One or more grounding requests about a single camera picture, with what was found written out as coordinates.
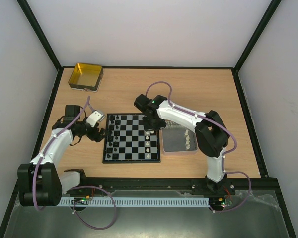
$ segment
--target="black metal frame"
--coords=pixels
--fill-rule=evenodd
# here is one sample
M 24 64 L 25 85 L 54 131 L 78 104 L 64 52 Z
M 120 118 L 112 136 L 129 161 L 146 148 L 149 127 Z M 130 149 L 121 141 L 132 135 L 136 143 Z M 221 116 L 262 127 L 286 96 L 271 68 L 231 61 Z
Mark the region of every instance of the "black metal frame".
M 29 4 L 26 0 L 17 0 L 20 7 L 22 8 L 24 14 L 26 15 L 28 21 L 30 22 L 33 30 L 37 34 L 40 42 L 42 43 L 44 49 L 46 50 L 47 54 L 49 55 L 52 63 L 54 64 L 55 68 L 58 71 L 54 87 L 52 90 L 52 94 L 50 100 L 48 102 L 48 106 L 42 121 L 42 125 L 40 128 L 40 132 L 38 135 L 38 139 L 36 141 L 33 155 L 32 157 L 36 156 L 39 153 L 40 146 L 42 144 L 43 136 L 47 127 L 47 123 L 51 114 L 51 110 L 53 107 L 54 99 L 58 90 L 58 86 L 61 80 L 61 76 L 63 73 L 64 68 L 74 68 L 74 66 L 63 66 L 61 67 L 57 57 L 55 56 L 47 38 L 45 37 L 38 21 L 36 20 Z M 258 143 L 256 131 L 254 129 L 253 121 L 250 115 L 250 111 L 246 102 L 246 98 L 241 86 L 241 82 L 239 80 L 238 72 L 240 71 L 241 67 L 245 63 L 248 55 L 252 51 L 253 47 L 255 46 L 257 40 L 259 39 L 260 35 L 264 31 L 266 25 L 268 24 L 269 20 L 273 16 L 274 12 L 276 11 L 278 5 L 280 4 L 281 0 L 272 0 L 269 7 L 267 8 L 265 14 L 263 15 L 261 21 L 259 22 L 255 32 L 253 33 L 251 39 L 249 40 L 245 50 L 243 51 L 240 59 L 238 60 L 235 68 L 232 67 L 142 67 L 142 66 L 105 66 L 104 68 L 134 68 L 134 69 L 228 69 L 232 71 L 236 89 L 238 92 L 238 96 L 240 99 L 241 107 L 244 113 L 247 129 L 250 135 L 250 139 L 253 145 L 253 150 L 256 156 L 256 161 L 258 164 L 258 168 L 260 171 L 261 178 L 251 178 L 252 181 L 252 190 L 272 190 L 275 192 L 277 196 L 277 200 L 279 206 L 282 209 L 282 214 L 285 220 L 286 228 L 288 230 L 289 236 L 295 238 L 295 232 L 292 227 L 291 220 L 289 218 L 287 208 L 283 199 L 283 195 L 281 193 L 278 181 L 276 178 L 269 178 L 268 172 L 266 169 L 265 161 L 263 159 L 263 155 Z M 177 191 L 187 191 L 193 194 L 199 193 L 199 190 L 196 189 L 195 185 L 199 183 L 204 183 L 205 178 L 90 178 L 87 177 L 87 183 L 92 184 L 95 186 L 102 185 L 105 190 L 113 191 L 113 190 L 135 190 L 135 189 L 155 189 L 155 190 L 177 190 Z M 233 178 L 230 179 L 234 186 L 235 190 L 248 190 L 248 180 L 245 178 Z M 14 188 L 12 193 L 9 205 L 7 207 L 5 216 L 2 221 L 2 225 L 0 228 L 0 238 L 4 236 L 5 230 L 7 228 L 11 212 L 14 207 L 15 200 L 17 198 L 17 187 Z

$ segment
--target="robotic arm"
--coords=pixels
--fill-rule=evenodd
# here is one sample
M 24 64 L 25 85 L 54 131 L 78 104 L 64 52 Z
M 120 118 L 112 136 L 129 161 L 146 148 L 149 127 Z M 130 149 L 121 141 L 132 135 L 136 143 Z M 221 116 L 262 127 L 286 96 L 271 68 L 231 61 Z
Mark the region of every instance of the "robotic arm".
M 199 117 L 210 119 L 225 127 L 218 113 L 196 112 L 176 105 L 161 95 L 151 100 L 141 94 L 136 98 L 134 105 L 145 114 L 143 121 L 146 131 L 165 128 L 164 120 L 174 121 L 193 131 L 196 134 L 199 149 L 207 156 L 207 178 L 213 183 L 210 187 L 222 181 L 225 177 L 223 153 L 226 150 L 229 135 L 218 126 Z
M 107 134 L 106 130 L 97 128 L 99 126 L 98 122 L 104 119 L 104 114 L 100 111 L 94 111 L 89 117 L 83 121 L 76 121 L 57 136 L 79 112 L 80 106 L 66 105 L 65 115 L 53 125 L 52 134 L 40 153 L 29 164 L 19 166 L 17 171 L 18 189 L 22 206 L 33 206 L 32 183 L 34 169 L 41 157 L 44 157 L 44 159 L 40 163 L 36 181 L 36 200 L 39 206 L 58 205 L 62 194 L 70 188 L 78 186 L 85 178 L 83 170 L 68 170 L 60 177 L 56 171 L 65 149 L 71 145 L 76 136 L 81 139 L 86 135 L 90 140 L 100 142 Z

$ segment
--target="small metal tray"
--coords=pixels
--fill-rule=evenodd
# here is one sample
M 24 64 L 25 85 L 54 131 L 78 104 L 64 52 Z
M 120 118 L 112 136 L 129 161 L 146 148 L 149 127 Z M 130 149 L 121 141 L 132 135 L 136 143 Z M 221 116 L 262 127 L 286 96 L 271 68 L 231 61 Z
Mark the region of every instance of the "small metal tray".
M 69 79 L 69 85 L 72 89 L 97 92 L 103 74 L 102 66 L 78 63 Z
M 195 154 L 198 151 L 197 139 L 195 134 L 184 126 L 173 121 L 166 121 L 167 126 L 161 131 L 163 154 L 165 155 L 181 155 Z M 188 130 L 190 137 L 190 148 L 186 148 L 185 131 Z

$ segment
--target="wire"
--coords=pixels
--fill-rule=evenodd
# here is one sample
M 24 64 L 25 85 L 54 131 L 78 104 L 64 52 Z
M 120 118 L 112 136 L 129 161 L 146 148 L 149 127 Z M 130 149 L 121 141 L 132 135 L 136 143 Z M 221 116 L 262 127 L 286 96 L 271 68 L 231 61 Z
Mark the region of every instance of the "wire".
M 231 212 L 231 211 L 234 211 L 238 208 L 240 208 L 241 206 L 244 205 L 244 203 L 247 201 L 248 197 L 250 196 L 250 193 L 251 193 L 251 188 L 252 188 L 252 183 L 251 183 L 251 180 L 250 180 L 250 177 L 247 175 L 247 173 L 244 173 L 242 171 L 234 171 L 234 172 L 226 172 L 226 174 L 243 174 L 247 177 L 248 179 L 248 192 L 247 192 L 247 195 L 246 197 L 244 198 L 244 200 L 238 204 L 236 207 L 233 207 L 231 209 L 228 209 L 228 210 L 225 210 L 225 211 L 215 211 L 212 207 L 210 207 L 210 210 L 213 212 L 213 213 L 224 213 L 224 212 Z
M 93 113 L 94 111 L 96 111 L 96 110 L 91 106 L 91 104 L 88 104 L 88 106 L 89 106 L 89 108 L 91 109 L 92 113 Z
M 33 182 L 32 182 L 32 197 L 33 197 L 33 205 L 35 210 L 37 211 L 42 211 L 45 206 L 43 207 L 39 207 L 37 200 L 36 200 L 36 179 L 38 176 L 38 171 L 39 171 L 39 167 L 40 164 L 43 160 L 43 158 L 45 157 L 46 152 L 48 151 L 49 147 L 51 146 L 51 144 L 53 143 L 53 141 L 59 136 L 61 135 L 65 130 L 67 130 L 71 125 L 73 125 L 75 123 L 75 121 L 77 121 L 80 117 L 80 115 L 82 115 L 82 113 L 85 111 L 85 109 L 87 108 L 87 106 L 89 105 L 89 100 L 90 100 L 90 96 L 87 97 L 87 101 L 85 103 L 85 106 L 83 107 L 83 109 L 79 112 L 79 114 L 76 116 L 76 118 L 74 118 L 67 126 L 65 126 L 62 130 L 60 130 L 55 137 L 52 137 L 52 139 L 47 143 L 47 145 L 45 146 L 42 154 L 40 155 L 40 158 L 35 166 L 34 169 L 34 175 L 33 175 Z
M 150 85 L 150 86 L 148 87 L 148 89 L 147 89 L 147 91 L 146 91 L 146 96 L 147 96 L 147 94 L 148 94 L 148 92 L 149 92 L 149 89 L 150 89 L 152 86 L 154 86 L 154 85 L 156 85 L 156 84 L 159 84 L 159 83 L 166 84 L 166 85 L 168 85 L 169 88 L 170 88 L 169 95 L 168 95 L 168 103 L 169 103 L 170 106 L 172 106 L 173 108 L 175 108 L 175 109 L 177 109 L 177 110 L 179 110 L 179 111 L 181 111 L 181 112 L 183 112 L 183 113 L 189 114 L 189 115 L 191 115 L 191 116 L 194 116 L 194 115 L 195 115 L 194 113 L 189 112 L 189 111 L 187 111 L 187 110 L 185 110 L 185 109 L 183 109 L 183 108 L 177 107 L 174 103 L 172 103 L 172 101 L 171 101 L 172 86 L 171 86 L 169 83 L 167 83 L 167 82 L 164 82 L 164 81 L 158 81 L 158 82 L 156 82 L 156 83 L 153 83 L 152 85 Z M 204 119 L 204 120 L 206 120 L 206 121 L 208 121 L 208 122 L 210 122 L 210 123 L 216 125 L 216 126 L 219 127 L 220 129 L 222 129 L 223 131 L 225 131 L 227 134 L 229 134 L 229 135 L 231 136 L 231 138 L 233 139 L 233 141 L 234 141 L 234 147 L 233 147 L 232 149 L 230 149 L 230 150 L 224 151 L 223 154 L 222 154 L 223 156 L 224 156 L 225 154 L 228 154 L 228 153 L 233 152 L 234 150 L 236 150 L 236 148 L 237 148 L 237 140 L 236 140 L 236 138 L 235 138 L 235 136 L 233 135 L 232 132 L 230 132 L 228 129 L 226 129 L 226 128 L 225 128 L 224 126 L 222 126 L 221 124 L 219 124 L 219 123 L 217 123 L 216 121 L 213 121 L 213 120 L 211 120 L 211 119 L 209 119 L 209 118 L 207 118 L 207 117 L 198 115 L 198 118 Z
M 78 142 L 76 142 L 75 144 L 70 144 L 70 146 L 75 146 L 75 145 L 77 145 L 78 143 L 80 143 L 81 139 L 82 139 L 82 136 L 79 138 Z
M 75 210 L 75 206 L 78 204 L 78 202 L 75 202 L 74 205 L 73 205 L 73 214 L 75 214 L 79 220 L 87 227 L 91 228 L 91 229 L 94 229 L 94 230 L 105 230 L 107 228 L 110 228 L 117 220 L 117 207 L 116 207 L 116 203 L 115 203 L 115 200 L 113 199 L 113 197 L 110 195 L 109 192 L 103 190 L 102 188 L 99 188 L 99 187 L 95 187 L 95 186 L 80 186 L 80 187 L 73 187 L 71 188 L 70 190 L 76 190 L 76 189 L 84 189 L 84 188 L 92 188 L 92 189 L 97 189 L 97 190 L 100 190 L 104 193 L 107 194 L 107 196 L 111 199 L 111 201 L 113 202 L 113 205 L 114 205 L 114 217 L 113 217 L 113 220 L 105 227 L 94 227 L 90 224 L 88 224 L 86 221 L 83 220 L 83 218 L 78 214 L 78 212 Z
M 85 120 L 87 118 L 87 114 L 86 114 L 86 111 L 84 110 L 84 113 L 85 113 L 85 118 L 83 120 Z
M 224 190 L 225 190 L 225 192 L 227 192 L 227 197 L 229 197 L 230 200 L 233 202 L 233 198 L 232 198 L 232 195 L 231 195 L 231 193 L 229 192 L 229 190 L 228 190 L 226 187 L 224 187 Z

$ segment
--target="chessboard border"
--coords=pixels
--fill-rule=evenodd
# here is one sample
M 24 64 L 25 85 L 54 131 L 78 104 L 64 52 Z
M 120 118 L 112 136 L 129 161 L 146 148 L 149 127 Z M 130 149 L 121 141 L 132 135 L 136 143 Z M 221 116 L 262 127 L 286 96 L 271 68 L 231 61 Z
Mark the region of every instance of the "chessboard border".
M 109 116 L 111 115 L 144 115 L 143 113 L 108 113 L 106 115 L 106 129 L 109 126 Z M 160 133 L 159 131 L 156 131 L 156 135 L 157 135 L 157 159 L 153 159 L 153 160 L 106 160 L 106 145 L 107 145 L 107 137 L 104 138 L 104 149 L 103 149 L 103 164 L 139 164 L 139 163 L 160 163 L 161 162 L 161 151 L 160 151 Z

